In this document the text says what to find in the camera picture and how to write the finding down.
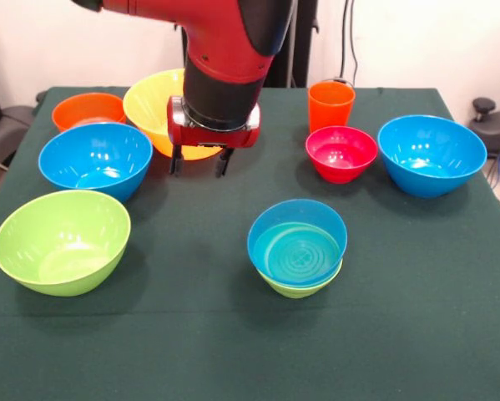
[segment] green bowl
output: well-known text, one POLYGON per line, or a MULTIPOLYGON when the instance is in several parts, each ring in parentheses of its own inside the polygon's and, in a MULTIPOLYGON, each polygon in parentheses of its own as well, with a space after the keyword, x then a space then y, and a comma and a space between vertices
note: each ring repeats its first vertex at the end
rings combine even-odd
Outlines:
POLYGON ((289 286, 285 286, 285 285, 265 276, 259 270, 258 270, 258 272, 259 272, 260 276, 263 277, 265 279, 265 281, 270 285, 270 287, 274 288, 274 290, 276 290, 283 297, 296 299, 296 298, 305 298, 305 297, 308 297, 308 296, 313 295, 316 292, 320 291, 322 288, 324 288, 330 282, 333 281, 333 279, 341 271, 341 267, 342 267, 342 259, 339 262, 339 266, 336 268, 336 271, 333 273, 333 276, 331 276, 325 282, 322 282, 321 284, 319 284, 317 286, 313 286, 313 287, 289 287, 289 286))
POLYGON ((40 196, 0 227, 0 268, 42 294, 73 297, 114 270, 131 232, 124 206, 92 190, 40 196))

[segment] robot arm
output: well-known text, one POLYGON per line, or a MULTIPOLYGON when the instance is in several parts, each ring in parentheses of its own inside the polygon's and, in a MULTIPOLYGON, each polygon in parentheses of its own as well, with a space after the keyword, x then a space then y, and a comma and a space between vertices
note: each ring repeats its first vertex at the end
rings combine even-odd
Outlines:
POLYGON ((293 0, 73 0, 184 27, 189 43, 184 95, 168 109, 174 144, 171 172, 182 145, 220 145, 225 167, 233 149, 252 146, 259 134, 257 98, 279 52, 293 0))

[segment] pink bowl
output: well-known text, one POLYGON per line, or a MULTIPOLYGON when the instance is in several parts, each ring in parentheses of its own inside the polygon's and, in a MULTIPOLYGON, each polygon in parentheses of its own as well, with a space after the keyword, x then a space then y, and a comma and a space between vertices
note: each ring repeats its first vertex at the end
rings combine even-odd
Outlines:
POLYGON ((333 184, 357 178, 377 156, 377 143, 360 129, 332 126, 313 132, 306 141, 316 171, 333 184))

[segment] plastic bowl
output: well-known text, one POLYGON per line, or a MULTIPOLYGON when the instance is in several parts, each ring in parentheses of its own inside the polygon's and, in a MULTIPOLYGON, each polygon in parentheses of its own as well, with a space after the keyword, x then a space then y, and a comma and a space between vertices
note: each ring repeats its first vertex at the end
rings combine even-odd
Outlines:
MULTIPOLYGON (((166 106, 170 96, 183 94, 184 69, 156 73, 133 85, 124 96, 127 117, 153 142, 155 149, 172 157, 172 143, 166 124, 166 106)), ((200 160, 216 155, 219 147, 183 146, 185 160, 200 160)))
POLYGON ((393 119, 381 127, 377 141, 394 182, 422 198, 455 190, 487 160, 485 145, 471 130, 430 115, 393 119))
POLYGON ((339 266, 335 269, 335 272, 333 275, 327 279, 325 282, 322 282, 321 284, 313 287, 307 287, 307 288, 298 288, 298 287, 289 287, 289 286, 284 286, 279 282, 276 282, 274 280, 269 279, 267 276, 259 272, 260 276, 265 279, 266 282, 272 287, 276 292, 281 294, 283 297, 287 298, 292 298, 292 299, 299 299, 299 298, 305 298, 309 297, 316 292, 320 291, 322 288, 327 286, 330 282, 332 282, 335 277, 339 274, 342 268, 342 261, 339 262, 339 266))
POLYGON ((306 151, 324 180, 345 184, 357 178, 376 158, 376 141, 360 129, 331 126, 316 130, 306 151))
POLYGON ((346 226, 336 211, 316 200, 294 199, 255 220, 247 247, 268 283, 318 291, 335 275, 346 243, 346 226))
POLYGON ((136 128, 97 123, 54 137, 43 147, 38 167, 61 190, 98 190, 124 202, 144 179, 152 155, 151 142, 136 128))
POLYGON ((114 270, 131 232, 124 206, 91 190, 44 195, 0 227, 0 268, 42 294, 72 297, 93 290, 114 270))
POLYGON ((53 122, 60 132, 77 125, 114 122, 124 123, 122 99, 114 94, 78 94, 57 104, 53 122))

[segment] white wall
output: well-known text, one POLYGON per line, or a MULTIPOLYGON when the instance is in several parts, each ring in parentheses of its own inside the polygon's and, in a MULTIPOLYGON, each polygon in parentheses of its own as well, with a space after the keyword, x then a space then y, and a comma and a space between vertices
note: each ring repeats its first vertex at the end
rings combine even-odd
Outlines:
MULTIPOLYGON (((341 62, 343 0, 319 3, 310 82, 337 75, 341 62)), ((358 86, 438 88, 461 122, 478 95, 500 108, 500 0, 356 0, 354 25, 358 86)), ((3 106, 33 104, 53 85, 131 85, 182 64, 169 23, 96 14, 70 0, 0 0, 3 106)), ((349 58, 346 77, 351 67, 349 58)))
MULTIPOLYGON (((319 0, 310 82, 341 70, 343 5, 319 0)), ((356 0, 354 39, 357 86, 437 88, 462 123, 477 96, 500 109, 500 0, 356 0)), ((347 67, 351 79, 351 55, 347 67)))
POLYGON ((54 85, 131 85, 182 67, 180 35, 170 23, 71 0, 0 0, 0 103, 34 104, 54 85))

